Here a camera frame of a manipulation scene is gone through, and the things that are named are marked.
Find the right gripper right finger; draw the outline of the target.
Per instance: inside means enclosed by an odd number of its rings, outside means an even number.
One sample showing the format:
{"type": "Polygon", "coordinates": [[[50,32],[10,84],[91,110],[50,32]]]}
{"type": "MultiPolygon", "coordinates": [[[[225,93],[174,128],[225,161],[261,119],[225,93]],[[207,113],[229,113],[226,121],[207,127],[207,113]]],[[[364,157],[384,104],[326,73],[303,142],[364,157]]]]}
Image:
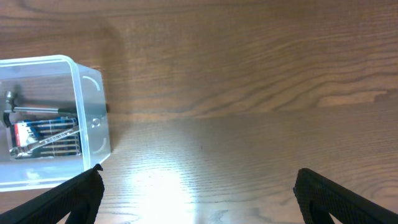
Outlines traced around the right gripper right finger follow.
{"type": "Polygon", "coordinates": [[[397,223],[397,214],[308,169],[298,171],[294,195],[309,223],[397,223]]]}

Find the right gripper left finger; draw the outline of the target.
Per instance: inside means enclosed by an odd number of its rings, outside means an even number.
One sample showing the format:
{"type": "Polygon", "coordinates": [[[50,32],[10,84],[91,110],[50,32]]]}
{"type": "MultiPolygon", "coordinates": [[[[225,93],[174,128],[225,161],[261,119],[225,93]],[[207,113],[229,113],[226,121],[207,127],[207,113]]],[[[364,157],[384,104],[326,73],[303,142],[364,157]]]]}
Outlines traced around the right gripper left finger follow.
{"type": "Polygon", "coordinates": [[[2,224],[94,223],[104,194],[103,168],[96,164],[76,177],[1,214],[2,224]]]}

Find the silver combination wrench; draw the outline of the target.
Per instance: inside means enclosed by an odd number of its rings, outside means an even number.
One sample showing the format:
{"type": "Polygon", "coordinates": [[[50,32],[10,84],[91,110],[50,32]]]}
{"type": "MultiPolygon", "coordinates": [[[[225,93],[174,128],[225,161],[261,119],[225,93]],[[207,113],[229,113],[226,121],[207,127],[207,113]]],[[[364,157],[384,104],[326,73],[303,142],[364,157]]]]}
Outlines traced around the silver combination wrench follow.
{"type": "Polygon", "coordinates": [[[79,132],[80,132],[80,127],[75,126],[73,128],[67,129],[66,131],[55,134],[55,135],[45,138],[43,140],[39,140],[37,142],[28,144],[27,146],[13,147],[12,149],[9,150],[10,156],[15,159],[19,158],[19,157],[31,156],[31,155],[33,155],[33,153],[35,152],[36,149],[38,149],[40,147],[44,147],[44,146],[46,146],[50,143],[53,143],[55,141],[59,141],[61,139],[67,138],[67,137],[74,135],[76,133],[79,133],[79,132]]]}

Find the clear plastic container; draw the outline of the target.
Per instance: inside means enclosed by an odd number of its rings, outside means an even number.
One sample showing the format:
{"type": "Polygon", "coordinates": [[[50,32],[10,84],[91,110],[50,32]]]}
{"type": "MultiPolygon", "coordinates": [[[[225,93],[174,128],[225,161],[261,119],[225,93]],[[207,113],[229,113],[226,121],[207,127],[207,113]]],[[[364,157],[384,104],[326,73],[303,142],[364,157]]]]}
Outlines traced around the clear plastic container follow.
{"type": "MultiPolygon", "coordinates": [[[[4,92],[18,93],[18,105],[37,101],[75,101],[79,105],[106,103],[101,73],[65,55],[7,59],[1,61],[1,108],[4,92]]],[[[13,113],[11,124],[56,118],[57,114],[13,113]]],[[[13,159],[10,127],[1,126],[1,191],[55,187],[104,162],[111,154],[109,127],[87,125],[84,110],[78,111],[81,154],[78,156],[13,159]]]]}

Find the precision screwdriver set case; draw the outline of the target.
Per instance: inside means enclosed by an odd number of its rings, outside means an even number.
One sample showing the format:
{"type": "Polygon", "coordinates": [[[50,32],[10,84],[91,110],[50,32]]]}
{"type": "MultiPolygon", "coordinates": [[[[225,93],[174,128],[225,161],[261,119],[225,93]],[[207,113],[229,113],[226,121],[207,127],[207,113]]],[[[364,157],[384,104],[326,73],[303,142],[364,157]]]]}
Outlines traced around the precision screwdriver set case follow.
{"type": "MultiPolygon", "coordinates": [[[[78,126],[78,120],[76,118],[56,118],[37,121],[25,120],[13,123],[10,126],[12,148],[27,146],[28,144],[43,140],[75,126],[78,126]]],[[[80,134],[76,133],[36,149],[31,156],[19,157],[16,159],[78,156],[80,154],[80,134]]]]}

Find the small claw hammer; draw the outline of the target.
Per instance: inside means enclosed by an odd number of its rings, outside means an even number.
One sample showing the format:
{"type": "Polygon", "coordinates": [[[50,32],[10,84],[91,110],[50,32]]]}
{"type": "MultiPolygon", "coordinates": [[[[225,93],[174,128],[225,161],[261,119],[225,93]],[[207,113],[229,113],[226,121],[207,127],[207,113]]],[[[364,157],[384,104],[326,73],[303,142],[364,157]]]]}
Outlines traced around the small claw hammer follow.
{"type": "Polygon", "coordinates": [[[11,126],[10,115],[13,113],[57,114],[77,118],[80,109],[84,110],[85,118],[88,119],[87,125],[93,129],[99,129],[100,126],[109,127],[107,103],[88,103],[85,108],[84,104],[79,105],[75,101],[37,101],[26,106],[18,105],[18,96],[14,91],[4,92],[4,106],[1,108],[1,126],[4,128],[11,126]]]}

